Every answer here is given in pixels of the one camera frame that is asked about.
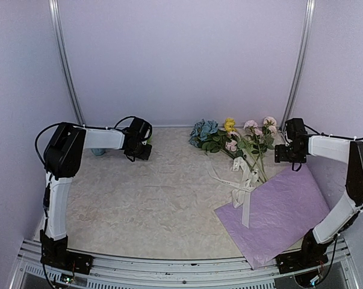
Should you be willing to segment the purple wrapping paper sheet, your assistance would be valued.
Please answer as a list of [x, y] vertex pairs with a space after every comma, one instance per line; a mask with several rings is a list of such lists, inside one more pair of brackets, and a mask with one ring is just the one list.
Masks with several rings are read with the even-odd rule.
[[251, 192], [248, 227], [241, 222], [241, 207], [228, 203], [215, 213], [251, 268], [257, 269], [300, 240], [329, 211], [311, 171], [302, 166], [298, 172], [287, 167]]

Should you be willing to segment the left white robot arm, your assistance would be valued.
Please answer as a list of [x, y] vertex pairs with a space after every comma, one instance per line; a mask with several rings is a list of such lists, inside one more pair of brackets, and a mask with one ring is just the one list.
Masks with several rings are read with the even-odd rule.
[[67, 249], [66, 209], [71, 183], [78, 173], [82, 154], [90, 150], [122, 150], [128, 160], [148, 160], [152, 125], [135, 116], [128, 127], [94, 127], [69, 122], [54, 124], [55, 131], [44, 153], [39, 155], [46, 172], [43, 199], [44, 227], [40, 233], [45, 262], [61, 268], [73, 261]]

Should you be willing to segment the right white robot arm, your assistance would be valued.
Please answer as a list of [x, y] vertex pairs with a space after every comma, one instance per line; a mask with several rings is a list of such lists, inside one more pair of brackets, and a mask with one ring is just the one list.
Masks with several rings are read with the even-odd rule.
[[285, 144], [275, 147], [275, 162], [291, 163], [298, 172], [309, 157], [322, 158], [342, 169], [345, 175], [333, 190], [328, 215], [304, 236], [301, 248], [284, 258], [302, 267], [326, 261], [326, 249], [340, 233], [351, 227], [363, 210], [363, 137], [344, 137], [318, 132], [301, 118], [284, 124]]

